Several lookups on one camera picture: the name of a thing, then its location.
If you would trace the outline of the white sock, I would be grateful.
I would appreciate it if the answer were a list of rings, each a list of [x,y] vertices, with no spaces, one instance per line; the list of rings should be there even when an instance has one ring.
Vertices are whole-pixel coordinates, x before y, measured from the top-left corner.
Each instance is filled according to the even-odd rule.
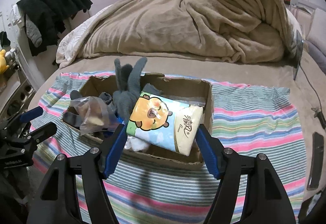
[[[133,136],[128,136],[124,149],[133,152],[146,152],[150,144]]]

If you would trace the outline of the open cardboard box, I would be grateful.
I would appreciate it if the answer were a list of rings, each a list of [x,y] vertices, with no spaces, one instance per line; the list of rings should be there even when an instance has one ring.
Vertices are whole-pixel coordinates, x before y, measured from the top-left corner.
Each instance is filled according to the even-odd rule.
[[[125,86],[115,75],[90,76],[70,95],[69,125],[101,143],[124,125],[124,153],[160,165],[198,170],[203,165],[195,135],[212,124],[212,86],[200,79],[138,75]]]

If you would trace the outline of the grey knitted sock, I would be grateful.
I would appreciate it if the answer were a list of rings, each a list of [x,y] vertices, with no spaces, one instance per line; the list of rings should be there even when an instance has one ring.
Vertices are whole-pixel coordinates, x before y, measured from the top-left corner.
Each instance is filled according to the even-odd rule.
[[[125,124],[128,123],[137,99],[143,90],[140,79],[147,61],[146,57],[142,57],[134,66],[131,64],[121,66],[119,58],[114,60],[118,90],[113,93],[113,103],[119,117]]]

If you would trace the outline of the bag of cotton swabs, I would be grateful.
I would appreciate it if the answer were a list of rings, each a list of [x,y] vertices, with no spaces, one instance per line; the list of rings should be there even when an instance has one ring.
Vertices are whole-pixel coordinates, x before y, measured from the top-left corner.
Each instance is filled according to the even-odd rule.
[[[70,106],[76,110],[81,118],[80,135],[103,130],[114,132],[120,124],[115,111],[111,110],[99,97],[87,96],[74,99],[71,100]]]

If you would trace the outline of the cartoon bear tissue pack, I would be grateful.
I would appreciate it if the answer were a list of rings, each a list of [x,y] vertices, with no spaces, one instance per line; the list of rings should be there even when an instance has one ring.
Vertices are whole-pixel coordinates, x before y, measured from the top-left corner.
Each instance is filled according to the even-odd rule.
[[[127,125],[127,134],[152,145],[188,156],[203,108],[141,92]]]

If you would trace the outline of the yellow plush toy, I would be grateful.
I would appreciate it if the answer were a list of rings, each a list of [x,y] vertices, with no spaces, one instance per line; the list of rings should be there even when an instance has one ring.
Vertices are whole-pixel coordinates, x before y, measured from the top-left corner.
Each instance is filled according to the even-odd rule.
[[[0,74],[3,74],[8,68],[9,66],[7,65],[6,61],[6,51],[5,49],[2,49],[0,51]]]

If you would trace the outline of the black phone on bed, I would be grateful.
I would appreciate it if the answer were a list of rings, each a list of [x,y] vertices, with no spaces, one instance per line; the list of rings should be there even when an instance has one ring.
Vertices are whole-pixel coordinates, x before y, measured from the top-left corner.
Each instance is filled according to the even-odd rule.
[[[307,184],[308,190],[316,190],[319,187],[324,158],[324,137],[318,132],[314,132],[312,138],[312,160]]]

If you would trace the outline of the beige plush blanket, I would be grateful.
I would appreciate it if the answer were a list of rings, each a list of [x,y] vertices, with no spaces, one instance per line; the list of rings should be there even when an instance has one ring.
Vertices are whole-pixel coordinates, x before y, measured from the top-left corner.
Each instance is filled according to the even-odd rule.
[[[105,53],[277,62],[294,57],[296,38],[283,0],[119,0],[71,31],[56,61]]]

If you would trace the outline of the black hanging clothes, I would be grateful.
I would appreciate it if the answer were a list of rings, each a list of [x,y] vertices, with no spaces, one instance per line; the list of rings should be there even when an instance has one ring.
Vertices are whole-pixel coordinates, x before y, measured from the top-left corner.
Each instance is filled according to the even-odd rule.
[[[79,11],[91,9],[91,0],[20,0],[17,6],[25,19],[24,31],[33,57],[57,45],[59,34],[66,28],[64,21]]]

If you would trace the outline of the striped colourful towel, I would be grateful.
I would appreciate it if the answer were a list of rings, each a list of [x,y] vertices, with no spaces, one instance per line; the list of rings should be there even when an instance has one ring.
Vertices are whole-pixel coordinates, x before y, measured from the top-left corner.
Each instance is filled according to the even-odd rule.
[[[32,129],[48,122],[57,133],[34,153],[34,166],[46,172],[54,158],[77,156],[94,143],[62,123],[70,92],[80,90],[91,74],[60,73],[37,105],[43,114]],[[255,157],[267,155],[298,215],[306,180],[306,146],[289,88],[212,81],[212,135],[225,147]],[[122,155],[105,189],[120,223],[201,223],[213,202],[218,182],[206,167],[197,171],[159,166]]]

